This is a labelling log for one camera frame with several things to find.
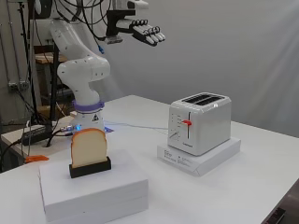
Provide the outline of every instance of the white box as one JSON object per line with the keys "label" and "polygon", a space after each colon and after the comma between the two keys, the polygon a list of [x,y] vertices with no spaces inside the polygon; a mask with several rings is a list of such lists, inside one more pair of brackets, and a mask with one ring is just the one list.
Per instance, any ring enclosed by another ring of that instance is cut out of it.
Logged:
{"label": "white box", "polygon": [[200,156],[231,137],[232,101],[202,92],[169,107],[168,145]]}
{"label": "white box", "polygon": [[205,175],[240,151],[241,140],[230,138],[202,156],[193,156],[168,144],[159,145],[157,157],[192,175]]}
{"label": "white box", "polygon": [[112,169],[72,179],[71,160],[41,165],[40,186],[50,224],[105,223],[148,209],[149,183],[124,150],[111,151]]}

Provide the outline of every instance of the white platform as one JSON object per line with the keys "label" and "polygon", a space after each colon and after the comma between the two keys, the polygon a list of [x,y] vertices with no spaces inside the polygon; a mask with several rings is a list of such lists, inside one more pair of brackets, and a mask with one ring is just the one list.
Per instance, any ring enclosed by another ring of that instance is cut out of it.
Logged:
{"label": "white platform", "polygon": [[240,151],[240,147],[241,140],[231,138],[202,156],[193,156],[168,144],[162,144],[157,147],[157,157],[180,170],[201,176],[233,157]]}
{"label": "white platform", "polygon": [[51,224],[99,224],[148,208],[148,179],[125,150],[109,153],[112,169],[72,179],[70,160],[41,165],[40,186]]}

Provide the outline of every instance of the white table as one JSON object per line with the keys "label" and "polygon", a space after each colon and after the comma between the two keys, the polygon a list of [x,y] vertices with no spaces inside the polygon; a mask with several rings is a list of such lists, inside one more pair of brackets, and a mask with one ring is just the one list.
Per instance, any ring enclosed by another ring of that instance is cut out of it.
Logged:
{"label": "white table", "polygon": [[[167,127],[168,105],[137,96],[107,103],[104,118],[142,126]],[[299,139],[232,122],[242,139],[241,153],[202,177],[194,177],[156,158],[163,132],[113,125],[108,150],[126,149],[149,177],[149,210],[113,224],[261,223],[299,176]],[[70,157],[69,143],[50,155]],[[1,223],[44,224],[38,165],[0,175]]]}

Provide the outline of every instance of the toaster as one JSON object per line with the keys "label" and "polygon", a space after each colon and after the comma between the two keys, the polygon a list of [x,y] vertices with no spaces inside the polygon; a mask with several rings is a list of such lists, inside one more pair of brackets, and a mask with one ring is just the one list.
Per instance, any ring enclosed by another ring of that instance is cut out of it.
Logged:
{"label": "toaster", "polygon": [[203,92],[169,108],[168,145],[201,156],[231,137],[232,101]]}

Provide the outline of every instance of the toast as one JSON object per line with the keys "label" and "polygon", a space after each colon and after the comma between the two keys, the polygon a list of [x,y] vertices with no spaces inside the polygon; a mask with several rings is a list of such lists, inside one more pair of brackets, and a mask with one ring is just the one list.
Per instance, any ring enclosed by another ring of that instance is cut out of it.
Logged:
{"label": "toast", "polygon": [[72,168],[107,161],[107,140],[103,131],[90,128],[73,135]]}

